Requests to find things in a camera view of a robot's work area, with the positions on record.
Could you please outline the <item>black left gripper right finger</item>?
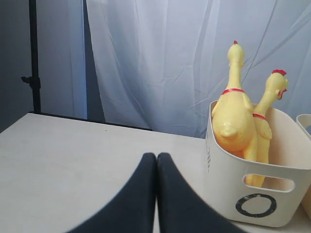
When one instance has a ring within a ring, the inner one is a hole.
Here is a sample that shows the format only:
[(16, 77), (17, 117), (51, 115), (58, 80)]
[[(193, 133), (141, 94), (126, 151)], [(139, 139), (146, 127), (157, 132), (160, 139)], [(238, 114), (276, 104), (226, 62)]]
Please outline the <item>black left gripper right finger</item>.
[(157, 157), (161, 233), (243, 233), (207, 205), (181, 175), (169, 153)]

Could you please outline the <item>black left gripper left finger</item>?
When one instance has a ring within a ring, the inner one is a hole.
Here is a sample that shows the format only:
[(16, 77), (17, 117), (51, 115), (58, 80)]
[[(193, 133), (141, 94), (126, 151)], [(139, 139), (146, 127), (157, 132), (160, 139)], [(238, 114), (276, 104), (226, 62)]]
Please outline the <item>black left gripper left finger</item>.
[(116, 196), (70, 233), (151, 233), (156, 205), (156, 156), (143, 154)]

